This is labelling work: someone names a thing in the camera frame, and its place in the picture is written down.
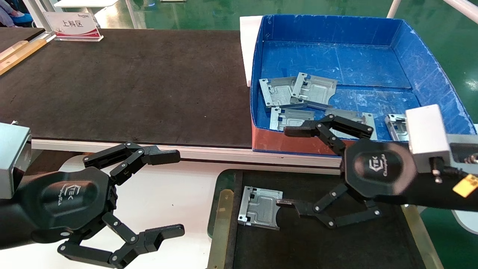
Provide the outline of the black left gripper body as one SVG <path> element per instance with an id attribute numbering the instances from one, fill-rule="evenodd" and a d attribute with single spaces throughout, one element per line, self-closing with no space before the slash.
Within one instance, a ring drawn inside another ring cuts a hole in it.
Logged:
<path id="1" fill-rule="evenodd" d="M 117 199 L 109 175 L 94 167 L 47 173 L 19 187 L 19 206 L 34 243 L 73 235 L 88 239 L 104 227 L 102 216 L 116 209 Z"/>

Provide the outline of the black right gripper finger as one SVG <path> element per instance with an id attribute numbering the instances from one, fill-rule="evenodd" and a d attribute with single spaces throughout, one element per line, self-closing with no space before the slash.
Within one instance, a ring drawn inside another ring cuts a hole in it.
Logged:
<path id="1" fill-rule="evenodd" d="M 353 190 L 345 183 L 338 184 L 328 194 L 324 195 L 319 201 L 315 203 L 295 200 L 295 199 L 279 199 L 276 205 L 279 207 L 294 208 L 300 217 L 314 217 L 321 223 L 326 225 L 329 229 L 341 228 L 346 225 L 352 225 L 372 219 L 377 219 L 382 216 L 381 210 L 377 204 L 372 200 L 362 200 L 366 210 L 355 213 L 350 213 L 344 216 L 331 217 L 325 211 L 337 199 L 345 194 L 352 194 Z"/>
<path id="2" fill-rule="evenodd" d="M 286 126 L 288 137 L 317 137 L 335 154 L 345 153 L 345 143 L 330 130 L 345 133 L 358 139 L 370 139 L 374 128 L 348 118 L 329 114 L 320 120 L 306 120 L 300 126 Z"/>

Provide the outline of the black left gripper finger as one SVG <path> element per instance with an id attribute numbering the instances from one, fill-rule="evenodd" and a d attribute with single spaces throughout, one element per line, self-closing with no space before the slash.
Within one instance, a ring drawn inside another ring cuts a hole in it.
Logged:
<path id="1" fill-rule="evenodd" d="M 102 222 L 118 235 L 124 244 L 114 252 L 81 246 L 83 236 L 70 238 L 58 247 L 58 253 L 74 262 L 82 262 L 107 268 L 124 269 L 139 255 L 159 250 L 166 239 L 185 234 L 184 225 L 176 224 L 133 233 L 112 213 L 106 213 Z"/>
<path id="2" fill-rule="evenodd" d="M 145 165 L 178 163 L 181 160 L 178 150 L 162 151 L 155 145 L 140 146 L 126 142 L 83 158 L 85 167 L 99 170 L 118 164 L 110 172 L 110 181 L 114 185 L 124 184 L 133 174 Z"/>

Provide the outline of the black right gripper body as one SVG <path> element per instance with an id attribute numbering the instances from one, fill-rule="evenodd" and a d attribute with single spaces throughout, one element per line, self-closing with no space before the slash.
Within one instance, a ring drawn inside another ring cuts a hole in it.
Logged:
<path id="1" fill-rule="evenodd" d="M 407 145 L 361 139 L 346 148 L 345 183 L 364 198 L 401 195 L 417 168 Z"/>

